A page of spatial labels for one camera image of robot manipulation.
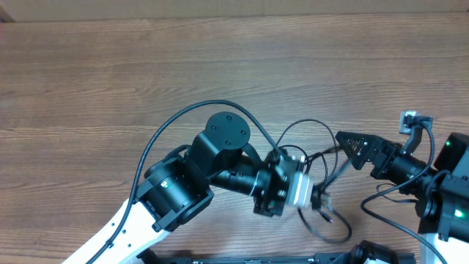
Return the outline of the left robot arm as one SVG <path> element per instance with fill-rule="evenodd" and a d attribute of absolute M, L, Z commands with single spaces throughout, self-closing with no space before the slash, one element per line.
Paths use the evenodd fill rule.
<path fill-rule="evenodd" d="M 152 165 L 111 220 L 66 263 L 161 263 L 151 246 L 201 213 L 213 200 L 211 185 L 254 199 L 254 212 L 280 216 L 285 205 L 309 205 L 313 181 L 304 157 L 272 151 L 262 160 L 249 144 L 250 128 L 222 111 L 193 143 Z"/>

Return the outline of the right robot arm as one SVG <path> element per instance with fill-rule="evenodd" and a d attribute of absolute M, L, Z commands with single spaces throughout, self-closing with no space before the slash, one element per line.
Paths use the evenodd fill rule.
<path fill-rule="evenodd" d="M 421 138 L 411 132 L 407 146 L 379 136 L 339 131 L 336 140 L 359 170 L 373 164 L 371 176 L 416 198 L 423 263 L 468 262 L 468 136 L 451 133 L 439 155 L 424 162 L 410 151 Z"/>

